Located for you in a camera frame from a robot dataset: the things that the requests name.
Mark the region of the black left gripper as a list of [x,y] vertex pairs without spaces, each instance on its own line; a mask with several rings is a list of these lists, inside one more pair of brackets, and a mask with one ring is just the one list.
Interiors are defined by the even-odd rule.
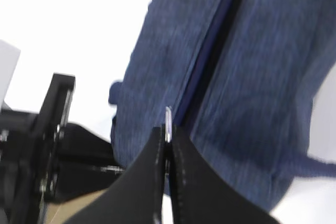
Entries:
[[[1,111],[1,223],[43,223],[44,198],[50,195],[51,164],[60,130],[60,160],[116,162],[110,143],[78,124],[67,123],[75,82],[74,76],[53,74],[39,113]],[[119,166],[65,163],[54,173],[54,202],[106,189],[123,172]]]

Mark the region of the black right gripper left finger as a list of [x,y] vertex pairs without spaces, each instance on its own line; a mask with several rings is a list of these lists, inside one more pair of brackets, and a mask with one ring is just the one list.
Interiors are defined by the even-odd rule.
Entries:
[[164,127],[154,127],[136,160],[95,201],[66,223],[162,223]]

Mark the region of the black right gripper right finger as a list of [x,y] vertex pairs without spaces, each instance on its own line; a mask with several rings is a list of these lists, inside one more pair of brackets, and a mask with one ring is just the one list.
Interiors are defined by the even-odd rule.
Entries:
[[224,182],[181,127],[173,126],[169,151],[174,223],[278,223]]

